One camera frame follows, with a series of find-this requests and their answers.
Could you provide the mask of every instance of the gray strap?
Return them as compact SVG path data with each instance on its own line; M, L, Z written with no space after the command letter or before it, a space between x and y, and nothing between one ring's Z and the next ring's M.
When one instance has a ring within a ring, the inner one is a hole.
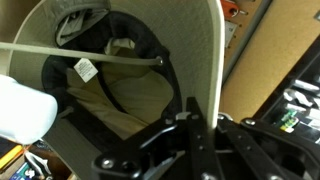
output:
M55 55L55 56L64 56L64 57L73 57L73 58L87 58L90 60L111 62L111 63L118 63L118 64L131 64L131 65L144 65L144 66L153 66L153 65L162 64L162 59L160 57L157 57L155 59L126 58L126 57L110 56L110 55L104 55L104 54L88 53L88 52L82 52L82 51L73 51L73 50L4 43L4 42L0 42L0 49Z

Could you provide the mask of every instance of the beige seat fabric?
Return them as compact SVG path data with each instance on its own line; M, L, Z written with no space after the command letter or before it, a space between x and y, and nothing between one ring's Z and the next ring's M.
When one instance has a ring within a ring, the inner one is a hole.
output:
M110 55L127 56L133 48L129 40L112 40L106 47ZM119 104L128 112L118 111L104 94L97 77L84 83L75 70L69 69L68 93L99 118L122 139L130 137L161 117L173 98L170 84L160 74L146 66L103 63L106 84Z

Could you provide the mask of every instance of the black mechanism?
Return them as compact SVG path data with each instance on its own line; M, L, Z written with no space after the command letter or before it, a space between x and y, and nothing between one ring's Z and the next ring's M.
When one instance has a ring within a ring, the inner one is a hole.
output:
M93 163L93 179L320 179L320 146L263 121L236 124L219 115L215 130L195 98L176 119L160 119Z

